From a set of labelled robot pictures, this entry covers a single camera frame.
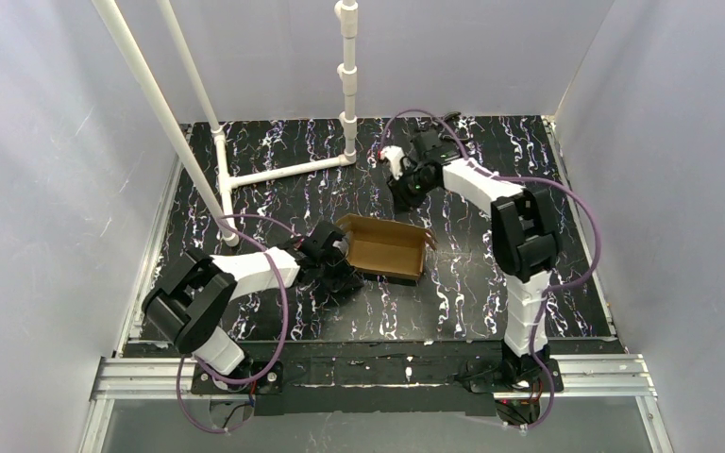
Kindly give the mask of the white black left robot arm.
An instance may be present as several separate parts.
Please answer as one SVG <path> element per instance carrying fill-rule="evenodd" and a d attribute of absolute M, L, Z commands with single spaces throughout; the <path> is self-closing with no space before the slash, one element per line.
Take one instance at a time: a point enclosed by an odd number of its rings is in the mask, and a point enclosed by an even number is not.
<path fill-rule="evenodd" d="M 295 285 L 315 284 L 329 294 L 348 294 L 363 285 L 346 258 L 346 235 L 338 226 L 321 221 L 307 235 L 294 230 L 289 234 L 287 241 L 271 247 L 248 237 L 258 249 L 255 253 L 223 256 L 186 250 L 143 299 L 145 319 L 180 356 L 194 357 L 216 380 L 240 386 L 264 378 L 278 361 L 284 343 L 278 343 L 259 372 L 234 377 L 244 351 L 220 326 L 231 301 L 277 289 L 282 320 L 287 322 L 287 291 Z"/>

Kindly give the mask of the brown cardboard paper box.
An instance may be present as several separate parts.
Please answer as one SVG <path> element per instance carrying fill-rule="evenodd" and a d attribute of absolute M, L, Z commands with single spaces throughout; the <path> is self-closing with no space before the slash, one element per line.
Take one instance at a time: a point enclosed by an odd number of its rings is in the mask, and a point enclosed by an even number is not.
<path fill-rule="evenodd" d="M 335 225 L 346 235 L 347 261 L 369 276 L 417 282 L 427 249 L 437 247 L 430 229 L 394 220 L 347 214 Z"/>

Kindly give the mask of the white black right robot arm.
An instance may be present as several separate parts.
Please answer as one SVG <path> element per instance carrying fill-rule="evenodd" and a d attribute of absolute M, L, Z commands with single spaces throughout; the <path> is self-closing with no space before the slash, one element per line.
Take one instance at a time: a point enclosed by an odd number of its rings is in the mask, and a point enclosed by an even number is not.
<path fill-rule="evenodd" d="M 396 210 L 417 208 L 430 191 L 442 188 L 488 214 L 492 255 L 508 291 L 500 374 L 511 383 L 535 378 L 548 364 L 545 292 L 562 250 L 549 190 L 499 180 L 429 132 L 415 134 L 412 144 L 415 159 L 395 145 L 377 153 L 389 166 Z"/>

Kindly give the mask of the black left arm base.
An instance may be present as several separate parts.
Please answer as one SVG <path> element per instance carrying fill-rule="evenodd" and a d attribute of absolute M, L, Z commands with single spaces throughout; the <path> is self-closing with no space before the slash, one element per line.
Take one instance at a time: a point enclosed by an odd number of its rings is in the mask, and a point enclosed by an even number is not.
<path fill-rule="evenodd" d="M 207 396 L 280 394 L 283 388 L 284 365 L 277 361 L 259 379 L 249 379 L 261 372 L 267 361 L 244 359 L 230 375 L 216 378 L 195 362 L 191 393 Z"/>

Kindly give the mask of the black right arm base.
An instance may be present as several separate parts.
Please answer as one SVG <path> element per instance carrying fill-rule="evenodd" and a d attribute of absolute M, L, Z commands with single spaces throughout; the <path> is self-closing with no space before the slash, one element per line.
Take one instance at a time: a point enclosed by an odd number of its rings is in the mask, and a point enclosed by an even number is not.
<path fill-rule="evenodd" d="M 472 394 L 511 394 L 496 400 L 497 416 L 512 427 L 527 428 L 542 415 L 542 398 L 565 389 L 559 364 L 545 346 L 535 356 L 518 357 L 507 348 L 499 361 L 464 362 L 449 380 Z"/>

